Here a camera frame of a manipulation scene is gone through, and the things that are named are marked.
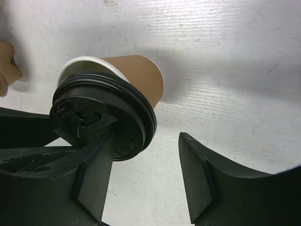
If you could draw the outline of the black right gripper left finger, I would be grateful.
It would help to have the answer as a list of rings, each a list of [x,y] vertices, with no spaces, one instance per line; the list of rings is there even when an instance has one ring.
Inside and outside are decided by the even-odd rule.
[[[113,138],[108,135],[79,149],[1,149],[1,225],[102,225]]]

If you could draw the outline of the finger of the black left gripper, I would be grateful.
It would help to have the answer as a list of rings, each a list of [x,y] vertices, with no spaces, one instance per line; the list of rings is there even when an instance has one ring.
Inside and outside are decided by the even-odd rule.
[[[58,138],[48,115],[0,109],[1,148],[42,147]]]

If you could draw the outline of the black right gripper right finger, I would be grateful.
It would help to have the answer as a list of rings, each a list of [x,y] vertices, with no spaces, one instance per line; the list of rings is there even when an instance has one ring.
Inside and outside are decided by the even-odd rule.
[[[179,157],[196,226],[298,226],[301,168],[277,174],[236,163],[182,132]]]

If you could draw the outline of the black plastic cup lid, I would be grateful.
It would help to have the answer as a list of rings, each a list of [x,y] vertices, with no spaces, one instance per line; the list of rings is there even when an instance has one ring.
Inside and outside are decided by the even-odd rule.
[[[54,132],[83,147],[114,134],[114,161],[137,156],[151,143],[157,119],[146,97],[125,80],[86,72],[60,79],[49,118]]]

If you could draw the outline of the brown paper coffee cup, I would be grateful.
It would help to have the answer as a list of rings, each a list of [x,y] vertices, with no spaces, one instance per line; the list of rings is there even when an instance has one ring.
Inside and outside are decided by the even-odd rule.
[[[106,73],[123,79],[139,90],[152,108],[155,108],[163,95],[164,81],[159,67],[149,58],[139,55],[73,58],[61,68],[57,84],[74,73],[88,71]]]

